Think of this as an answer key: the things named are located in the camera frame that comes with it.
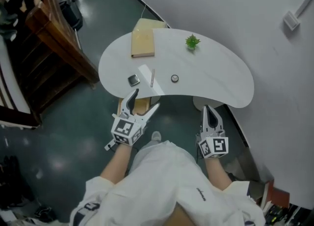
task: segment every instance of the person's right arm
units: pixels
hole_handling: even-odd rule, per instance
[[[213,186],[224,191],[232,183],[219,159],[205,159],[208,179]]]

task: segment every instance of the table top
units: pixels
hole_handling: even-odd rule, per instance
[[[124,98],[139,88],[137,98],[161,95],[190,95],[220,101],[235,108],[247,106],[254,94],[252,74],[232,51],[216,41],[181,29],[156,28],[155,56],[131,58],[131,33],[113,41],[99,63],[99,77],[112,95]],[[201,42],[194,51],[186,47],[191,34]],[[152,70],[155,69],[153,87]],[[131,87],[128,77],[140,83]],[[176,83],[172,75],[178,75]]]

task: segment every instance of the white table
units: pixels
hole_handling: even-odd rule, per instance
[[[139,88],[137,98],[190,95],[213,99],[235,108],[247,106],[254,94],[252,74],[232,51],[208,37],[180,29],[154,29],[155,56],[131,58],[131,33],[113,41],[99,63],[99,77],[112,95],[124,98]],[[201,42],[187,49],[185,39],[194,34]],[[152,69],[154,86],[150,87]],[[140,83],[131,87],[128,77]],[[171,76],[179,76],[177,83]]]

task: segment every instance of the yellow book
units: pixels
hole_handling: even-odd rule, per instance
[[[151,57],[155,55],[154,34],[152,29],[132,32],[131,57]]]

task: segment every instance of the round black object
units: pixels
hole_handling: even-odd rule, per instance
[[[179,77],[178,75],[174,74],[171,76],[171,82],[176,83],[177,81],[179,81]]]

